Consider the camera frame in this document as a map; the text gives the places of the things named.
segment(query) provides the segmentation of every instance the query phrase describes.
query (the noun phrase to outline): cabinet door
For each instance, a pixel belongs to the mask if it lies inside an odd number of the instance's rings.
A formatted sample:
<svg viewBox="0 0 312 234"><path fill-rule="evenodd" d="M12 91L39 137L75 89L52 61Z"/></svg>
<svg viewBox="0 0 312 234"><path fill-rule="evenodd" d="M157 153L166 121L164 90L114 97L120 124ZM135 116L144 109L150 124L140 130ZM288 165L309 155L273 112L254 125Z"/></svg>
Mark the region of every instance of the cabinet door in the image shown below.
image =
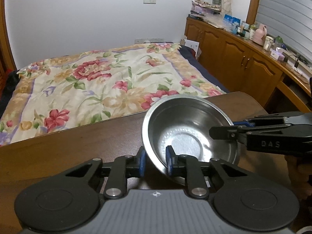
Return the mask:
<svg viewBox="0 0 312 234"><path fill-rule="evenodd" d="M202 30L199 47L202 51L199 63L206 68L210 74L219 79L221 73L217 66L224 46L224 37L218 29L205 27Z"/></svg>
<svg viewBox="0 0 312 234"><path fill-rule="evenodd" d="M238 41L225 37L225 44L218 60L219 81L229 90L237 91L244 75L250 49Z"/></svg>
<svg viewBox="0 0 312 234"><path fill-rule="evenodd" d="M282 71L254 52L248 58L245 70L240 91L252 96L264 107L277 86Z"/></svg>
<svg viewBox="0 0 312 234"><path fill-rule="evenodd" d="M200 25L191 20L187 20L184 35L188 40L198 41L201 33Z"/></svg>

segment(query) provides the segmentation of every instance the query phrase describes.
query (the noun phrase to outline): white paper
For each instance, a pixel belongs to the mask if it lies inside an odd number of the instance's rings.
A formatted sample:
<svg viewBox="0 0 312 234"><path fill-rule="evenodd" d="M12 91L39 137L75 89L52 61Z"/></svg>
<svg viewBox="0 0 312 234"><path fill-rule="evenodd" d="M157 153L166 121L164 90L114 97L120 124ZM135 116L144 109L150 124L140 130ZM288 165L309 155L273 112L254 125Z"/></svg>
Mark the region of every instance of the white paper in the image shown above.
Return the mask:
<svg viewBox="0 0 312 234"><path fill-rule="evenodd" d="M197 55L199 42L192 41L192 40L185 40L185 46L192 48L195 51L195 55Z"/></svg>

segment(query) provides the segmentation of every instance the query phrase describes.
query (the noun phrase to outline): white wall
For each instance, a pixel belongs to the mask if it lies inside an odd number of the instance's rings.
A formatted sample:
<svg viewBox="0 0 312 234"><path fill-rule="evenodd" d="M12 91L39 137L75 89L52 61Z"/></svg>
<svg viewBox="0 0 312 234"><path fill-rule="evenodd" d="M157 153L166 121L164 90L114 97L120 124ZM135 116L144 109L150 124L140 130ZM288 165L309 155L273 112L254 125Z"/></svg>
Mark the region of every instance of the white wall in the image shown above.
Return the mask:
<svg viewBox="0 0 312 234"><path fill-rule="evenodd" d="M250 0L233 0L246 19ZM18 68L79 52L127 46L141 38L178 42L191 0L5 0L7 30Z"/></svg>

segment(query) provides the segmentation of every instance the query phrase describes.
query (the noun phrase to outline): brown tabletop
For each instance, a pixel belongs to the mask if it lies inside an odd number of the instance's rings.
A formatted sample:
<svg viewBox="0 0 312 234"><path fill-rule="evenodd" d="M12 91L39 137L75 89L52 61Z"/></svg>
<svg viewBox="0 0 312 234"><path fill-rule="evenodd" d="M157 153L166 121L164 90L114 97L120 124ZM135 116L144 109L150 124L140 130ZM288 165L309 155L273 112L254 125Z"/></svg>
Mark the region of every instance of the brown tabletop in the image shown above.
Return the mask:
<svg viewBox="0 0 312 234"><path fill-rule="evenodd" d="M267 114L252 97L235 92L210 97L232 121ZM145 112L13 143L0 149L0 233L20 230L13 204L17 194L43 177L55 175L89 159L111 162L135 155L141 142ZM128 180L129 188L170 189L181 187L147 163L144 179ZM282 185L290 186L287 164L281 155L241 150L239 166Z"/></svg>

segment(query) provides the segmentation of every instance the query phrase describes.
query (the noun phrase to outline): black circular housing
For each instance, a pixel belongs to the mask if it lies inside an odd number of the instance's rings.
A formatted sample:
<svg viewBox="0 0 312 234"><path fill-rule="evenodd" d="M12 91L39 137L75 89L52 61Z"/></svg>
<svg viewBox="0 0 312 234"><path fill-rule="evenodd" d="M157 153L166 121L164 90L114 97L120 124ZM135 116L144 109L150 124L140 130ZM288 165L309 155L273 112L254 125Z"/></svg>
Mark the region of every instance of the black circular housing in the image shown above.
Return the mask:
<svg viewBox="0 0 312 234"><path fill-rule="evenodd" d="M79 178L39 182L15 200L22 225L43 232L64 231L88 221L99 208L98 194Z"/></svg>
<svg viewBox="0 0 312 234"><path fill-rule="evenodd" d="M239 181L223 186L214 197L217 212L232 225L250 231L274 231L297 216L296 196L279 185L244 187Z"/></svg>

